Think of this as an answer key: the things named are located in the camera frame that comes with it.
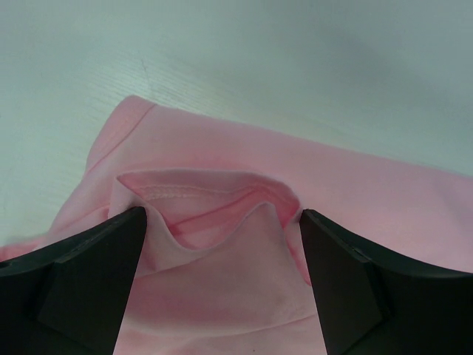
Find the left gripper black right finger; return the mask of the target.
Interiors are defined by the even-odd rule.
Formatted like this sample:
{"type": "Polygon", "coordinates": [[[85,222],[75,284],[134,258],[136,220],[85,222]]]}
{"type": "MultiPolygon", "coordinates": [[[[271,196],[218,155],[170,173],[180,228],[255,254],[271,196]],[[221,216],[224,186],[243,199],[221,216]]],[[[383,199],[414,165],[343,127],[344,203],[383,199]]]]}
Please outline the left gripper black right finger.
{"type": "Polygon", "coordinates": [[[412,259],[306,209],[305,259],[329,354],[472,352],[472,275],[412,259]]]}

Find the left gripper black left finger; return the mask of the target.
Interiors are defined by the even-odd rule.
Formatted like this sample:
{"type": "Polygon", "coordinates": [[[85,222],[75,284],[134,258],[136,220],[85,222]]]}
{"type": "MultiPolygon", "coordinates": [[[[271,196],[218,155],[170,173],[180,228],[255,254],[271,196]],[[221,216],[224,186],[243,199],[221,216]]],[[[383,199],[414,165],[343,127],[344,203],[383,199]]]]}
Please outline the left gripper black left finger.
{"type": "Polygon", "coordinates": [[[1,262],[1,353],[112,354],[146,226],[134,207],[1,262]]]}

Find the pink t shirt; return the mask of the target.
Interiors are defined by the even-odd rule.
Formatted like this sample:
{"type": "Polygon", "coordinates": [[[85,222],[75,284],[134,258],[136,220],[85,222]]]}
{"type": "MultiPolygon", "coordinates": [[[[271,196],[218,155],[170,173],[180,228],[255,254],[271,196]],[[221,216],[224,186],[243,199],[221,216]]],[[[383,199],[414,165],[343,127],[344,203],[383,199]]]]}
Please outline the pink t shirt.
{"type": "Polygon", "coordinates": [[[130,96],[41,236],[7,260],[132,206],[149,216],[116,354],[324,354],[303,209],[389,249],[472,269],[472,179],[130,96]]]}

